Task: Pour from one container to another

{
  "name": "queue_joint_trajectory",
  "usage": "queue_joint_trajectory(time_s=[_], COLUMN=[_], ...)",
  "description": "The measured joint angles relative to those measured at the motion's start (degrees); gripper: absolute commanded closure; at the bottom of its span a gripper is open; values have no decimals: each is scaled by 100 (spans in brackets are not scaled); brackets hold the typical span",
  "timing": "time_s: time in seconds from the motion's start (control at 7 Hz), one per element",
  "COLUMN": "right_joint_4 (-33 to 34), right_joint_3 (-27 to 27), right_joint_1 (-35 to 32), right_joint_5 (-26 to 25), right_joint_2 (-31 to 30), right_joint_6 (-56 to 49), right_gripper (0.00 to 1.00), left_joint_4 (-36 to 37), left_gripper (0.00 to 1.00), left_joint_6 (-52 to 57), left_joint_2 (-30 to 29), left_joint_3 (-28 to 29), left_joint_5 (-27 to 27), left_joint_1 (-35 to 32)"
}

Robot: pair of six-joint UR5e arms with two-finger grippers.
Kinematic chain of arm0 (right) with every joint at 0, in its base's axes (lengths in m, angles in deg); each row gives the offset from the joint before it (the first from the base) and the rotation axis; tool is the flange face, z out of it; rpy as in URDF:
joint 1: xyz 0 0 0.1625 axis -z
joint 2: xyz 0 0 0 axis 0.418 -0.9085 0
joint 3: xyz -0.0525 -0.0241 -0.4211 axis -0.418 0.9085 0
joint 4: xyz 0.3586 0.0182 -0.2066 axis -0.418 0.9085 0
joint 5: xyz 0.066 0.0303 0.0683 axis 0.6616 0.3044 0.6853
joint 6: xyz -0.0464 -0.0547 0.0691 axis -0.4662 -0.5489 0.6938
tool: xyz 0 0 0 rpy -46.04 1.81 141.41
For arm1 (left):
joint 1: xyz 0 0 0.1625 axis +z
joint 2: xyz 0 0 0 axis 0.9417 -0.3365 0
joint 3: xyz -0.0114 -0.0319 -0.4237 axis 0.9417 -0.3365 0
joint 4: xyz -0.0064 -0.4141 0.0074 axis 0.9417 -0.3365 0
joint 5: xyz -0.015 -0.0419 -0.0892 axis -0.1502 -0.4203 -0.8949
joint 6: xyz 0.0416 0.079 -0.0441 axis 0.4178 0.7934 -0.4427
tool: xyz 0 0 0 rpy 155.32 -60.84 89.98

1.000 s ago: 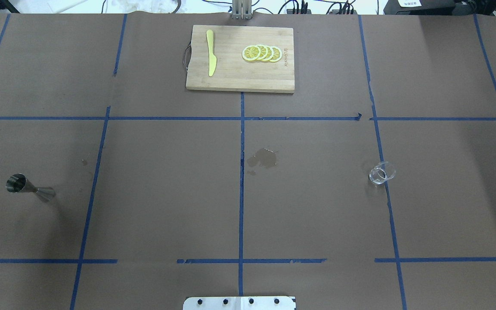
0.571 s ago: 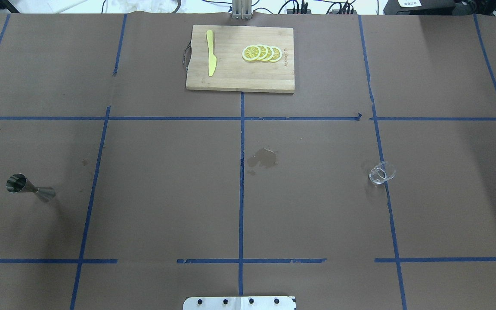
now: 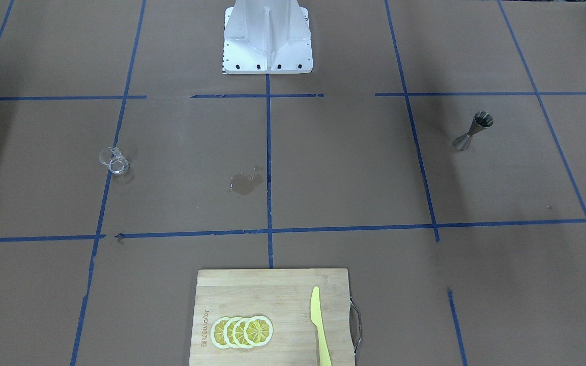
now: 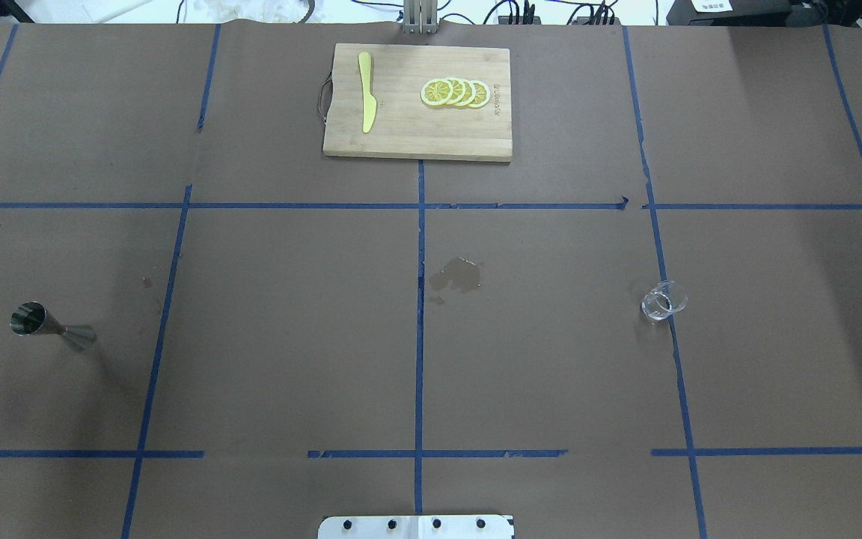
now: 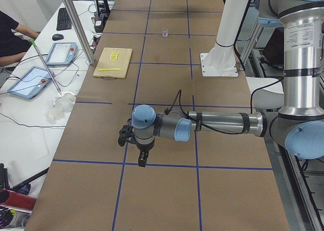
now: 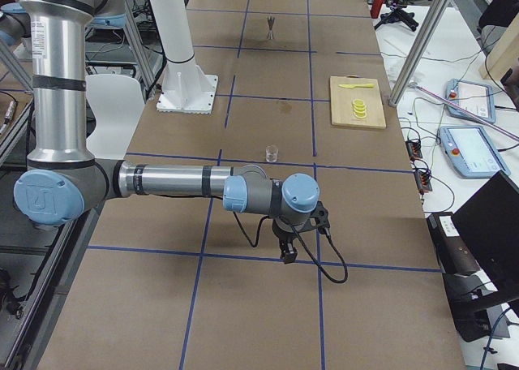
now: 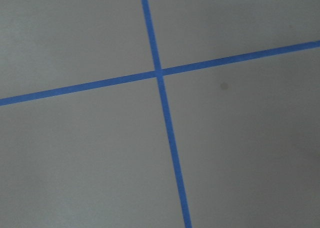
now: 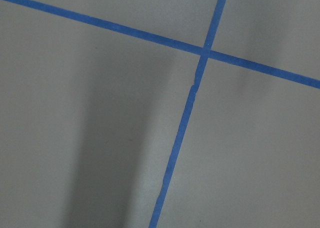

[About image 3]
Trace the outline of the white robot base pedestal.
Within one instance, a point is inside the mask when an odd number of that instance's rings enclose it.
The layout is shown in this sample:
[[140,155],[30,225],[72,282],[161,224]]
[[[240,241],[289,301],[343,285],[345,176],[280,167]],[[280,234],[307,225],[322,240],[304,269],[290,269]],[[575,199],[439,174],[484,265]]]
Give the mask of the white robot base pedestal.
[[312,72],[309,12],[298,1],[237,1],[224,20],[224,74]]

